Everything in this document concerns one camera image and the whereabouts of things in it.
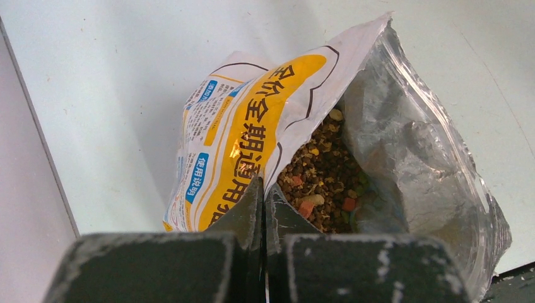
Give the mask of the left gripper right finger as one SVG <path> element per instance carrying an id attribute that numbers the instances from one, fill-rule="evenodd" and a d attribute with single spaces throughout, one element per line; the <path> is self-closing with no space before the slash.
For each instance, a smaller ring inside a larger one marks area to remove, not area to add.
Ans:
<path id="1" fill-rule="evenodd" d="M 409 234 L 323 234 L 265 197 L 269 302 L 469 302 L 445 246 Z"/>

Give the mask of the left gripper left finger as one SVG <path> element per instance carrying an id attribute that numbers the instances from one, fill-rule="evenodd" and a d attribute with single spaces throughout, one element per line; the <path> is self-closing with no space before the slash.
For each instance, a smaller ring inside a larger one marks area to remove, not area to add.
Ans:
<path id="1" fill-rule="evenodd" d="M 66 251 L 46 302 L 263 302 L 263 181 L 204 232 L 107 233 Z"/>

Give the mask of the pet food bag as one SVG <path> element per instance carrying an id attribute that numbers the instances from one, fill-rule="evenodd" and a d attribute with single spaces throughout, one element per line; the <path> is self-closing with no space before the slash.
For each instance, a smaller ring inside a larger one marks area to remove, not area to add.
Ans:
<path id="1" fill-rule="evenodd" d="M 353 216 L 362 232 L 444 241 L 474 301 L 487 292 L 512 236 L 498 203 L 437 96 L 417 75 L 391 14 L 351 27 L 279 66 L 234 52 L 189 97 L 166 231 L 199 232 L 236 205 L 255 176 L 282 170 L 328 113 L 375 201 Z"/>

